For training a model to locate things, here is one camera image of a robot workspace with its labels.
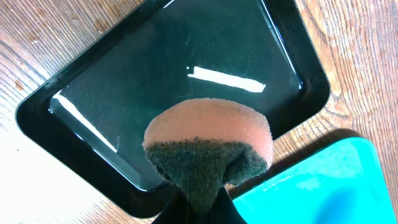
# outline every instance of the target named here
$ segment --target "black tray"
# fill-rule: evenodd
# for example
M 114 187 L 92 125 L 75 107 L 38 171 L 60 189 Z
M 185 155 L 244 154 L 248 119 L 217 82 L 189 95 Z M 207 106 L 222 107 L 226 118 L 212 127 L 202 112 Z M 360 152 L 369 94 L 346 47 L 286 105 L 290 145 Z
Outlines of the black tray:
M 23 101 L 21 130 L 135 217 L 174 187 L 145 160 L 144 130 L 190 98 L 264 113 L 277 138 L 330 87 L 294 0 L 147 0 Z

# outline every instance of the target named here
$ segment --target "wood grain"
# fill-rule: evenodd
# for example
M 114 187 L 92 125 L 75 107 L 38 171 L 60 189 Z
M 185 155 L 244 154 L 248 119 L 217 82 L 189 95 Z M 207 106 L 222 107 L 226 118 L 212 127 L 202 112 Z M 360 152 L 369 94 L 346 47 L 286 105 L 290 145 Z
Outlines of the wood grain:
M 15 108 L 140 0 L 2 0 L 2 223 L 150 223 L 130 217 L 24 137 Z M 347 131 L 371 140 L 398 217 L 398 1 L 296 0 L 331 85 L 316 116 L 275 141 L 275 168 Z M 231 189 L 240 194 L 265 175 Z

